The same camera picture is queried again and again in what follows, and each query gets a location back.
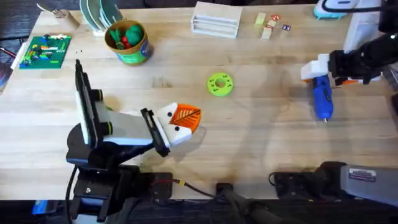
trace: floor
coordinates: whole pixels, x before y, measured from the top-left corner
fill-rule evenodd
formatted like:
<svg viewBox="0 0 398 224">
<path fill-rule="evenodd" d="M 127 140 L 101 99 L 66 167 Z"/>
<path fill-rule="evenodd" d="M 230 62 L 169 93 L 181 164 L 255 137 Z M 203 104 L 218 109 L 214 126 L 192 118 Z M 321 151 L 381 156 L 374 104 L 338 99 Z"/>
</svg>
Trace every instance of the floor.
<svg viewBox="0 0 398 224">
<path fill-rule="evenodd" d="M 396 224 L 398 210 L 368 200 L 351 200 L 349 202 L 306 202 L 266 200 L 272 213 L 284 218 L 294 218 L 307 224 Z M 0 202 L 2 224 L 67 224 L 63 206 L 57 213 L 46 217 L 30 215 L 33 201 Z M 93 217 L 79 217 L 84 224 L 92 224 Z M 174 202 L 173 205 L 157 206 L 150 202 L 140 203 L 128 216 L 119 219 L 108 219 L 105 224 L 235 224 L 229 205 L 207 203 L 207 201 Z"/>
</svg>

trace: wooden block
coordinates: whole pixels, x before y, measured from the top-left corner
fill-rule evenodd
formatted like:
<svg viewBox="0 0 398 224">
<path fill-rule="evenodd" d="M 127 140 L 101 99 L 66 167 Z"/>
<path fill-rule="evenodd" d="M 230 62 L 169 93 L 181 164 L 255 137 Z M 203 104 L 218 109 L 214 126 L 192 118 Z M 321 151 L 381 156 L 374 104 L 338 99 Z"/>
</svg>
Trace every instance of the wooden block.
<svg viewBox="0 0 398 224">
<path fill-rule="evenodd" d="M 197 2 L 191 18 L 192 32 L 236 38 L 242 7 Z"/>
<path fill-rule="evenodd" d="M 272 29 L 269 27 L 264 27 L 262 31 L 261 39 L 268 40 L 271 37 Z"/>
<path fill-rule="evenodd" d="M 272 20 L 272 19 L 268 20 L 268 23 L 267 23 L 267 25 L 272 26 L 272 27 L 275 27 L 276 24 L 278 24 L 278 22 L 275 20 Z"/>
<path fill-rule="evenodd" d="M 259 12 L 259 14 L 257 14 L 256 24 L 263 25 L 266 19 L 266 15 L 267 15 L 266 13 Z"/>
</svg>

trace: white robot part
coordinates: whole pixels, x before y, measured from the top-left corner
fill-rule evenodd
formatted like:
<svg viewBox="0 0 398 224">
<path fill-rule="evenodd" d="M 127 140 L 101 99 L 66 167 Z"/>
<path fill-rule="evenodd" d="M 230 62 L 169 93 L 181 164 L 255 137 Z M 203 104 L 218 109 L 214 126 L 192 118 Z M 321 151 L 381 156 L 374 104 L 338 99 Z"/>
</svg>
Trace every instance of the white robot part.
<svg viewBox="0 0 398 224">
<path fill-rule="evenodd" d="M 328 74 L 329 54 L 319 54 L 318 60 L 312 60 L 301 68 L 301 79 L 308 80 Z"/>
<path fill-rule="evenodd" d="M 76 105 L 77 105 L 77 116 L 79 118 L 79 122 L 80 122 L 80 126 L 81 126 L 81 133 L 83 134 L 83 139 L 85 140 L 85 144 L 88 144 L 90 139 L 88 137 L 87 124 L 86 124 L 85 117 L 83 115 L 82 102 L 81 102 L 78 91 L 76 91 L 75 99 L 76 99 Z"/>
<path fill-rule="evenodd" d="M 380 0 L 360 0 L 356 8 L 378 7 Z M 379 36 L 380 12 L 354 13 L 348 27 L 343 50 L 347 54 L 352 50 Z"/>
<path fill-rule="evenodd" d="M 176 112 L 177 108 L 177 103 L 171 103 L 158 110 L 155 114 L 159 119 L 159 123 L 171 146 L 176 146 L 181 142 L 190 139 L 192 136 L 192 130 L 190 128 L 170 124 L 172 116 Z"/>
</svg>

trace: green ball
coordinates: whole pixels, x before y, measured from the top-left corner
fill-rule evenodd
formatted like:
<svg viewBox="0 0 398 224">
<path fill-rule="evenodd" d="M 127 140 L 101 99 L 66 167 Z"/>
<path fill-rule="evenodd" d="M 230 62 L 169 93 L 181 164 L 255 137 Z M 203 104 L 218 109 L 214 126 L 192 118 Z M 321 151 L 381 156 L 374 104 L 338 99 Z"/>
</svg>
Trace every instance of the green ball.
<svg viewBox="0 0 398 224">
<path fill-rule="evenodd" d="M 133 25 L 126 31 L 126 37 L 129 44 L 133 47 L 137 45 L 144 37 L 143 30 L 140 25 Z"/>
<path fill-rule="evenodd" d="M 144 34 L 144 32 L 143 32 L 141 26 L 140 26 L 140 25 L 137 25 L 137 24 L 131 26 L 131 27 L 130 27 L 130 30 L 132 30 L 132 31 L 134 31 L 134 32 L 138 32 L 138 33 L 140 33 L 140 35 L 143 35 L 143 34 Z"/>
</svg>

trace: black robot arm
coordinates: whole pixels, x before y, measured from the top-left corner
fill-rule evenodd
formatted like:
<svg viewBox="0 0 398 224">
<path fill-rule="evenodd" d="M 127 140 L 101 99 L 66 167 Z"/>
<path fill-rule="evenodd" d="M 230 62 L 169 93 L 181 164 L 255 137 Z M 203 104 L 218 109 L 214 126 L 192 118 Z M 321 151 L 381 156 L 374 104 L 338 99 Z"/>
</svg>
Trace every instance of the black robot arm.
<svg viewBox="0 0 398 224">
<path fill-rule="evenodd" d="M 352 80 L 363 80 L 369 84 L 381 74 L 382 68 L 398 61 L 398 33 L 384 34 L 366 42 L 359 49 L 345 54 L 335 50 L 330 54 L 329 71 L 336 85 Z"/>
</svg>

